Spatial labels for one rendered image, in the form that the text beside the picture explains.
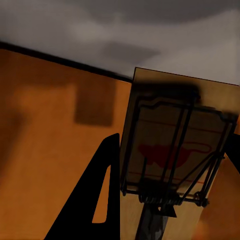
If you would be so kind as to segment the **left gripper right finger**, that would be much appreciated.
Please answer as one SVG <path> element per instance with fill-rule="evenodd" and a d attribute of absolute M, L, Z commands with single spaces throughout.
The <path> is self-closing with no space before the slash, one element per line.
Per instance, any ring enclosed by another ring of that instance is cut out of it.
<path fill-rule="evenodd" d="M 240 135 L 233 134 L 226 149 L 226 154 L 240 173 Z"/>

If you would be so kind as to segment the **mousetrap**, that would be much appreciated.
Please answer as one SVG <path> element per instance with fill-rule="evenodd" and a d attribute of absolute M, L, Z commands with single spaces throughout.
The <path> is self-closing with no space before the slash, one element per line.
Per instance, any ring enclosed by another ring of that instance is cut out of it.
<path fill-rule="evenodd" d="M 135 67 L 119 145 L 120 240 L 192 240 L 240 85 Z"/>

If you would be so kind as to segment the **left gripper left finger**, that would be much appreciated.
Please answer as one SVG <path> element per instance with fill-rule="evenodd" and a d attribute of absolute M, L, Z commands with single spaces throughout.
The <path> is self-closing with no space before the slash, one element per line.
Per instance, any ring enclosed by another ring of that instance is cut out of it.
<path fill-rule="evenodd" d="M 108 166 L 107 217 L 92 223 Z M 120 134 L 105 138 L 44 240 L 120 240 Z"/>

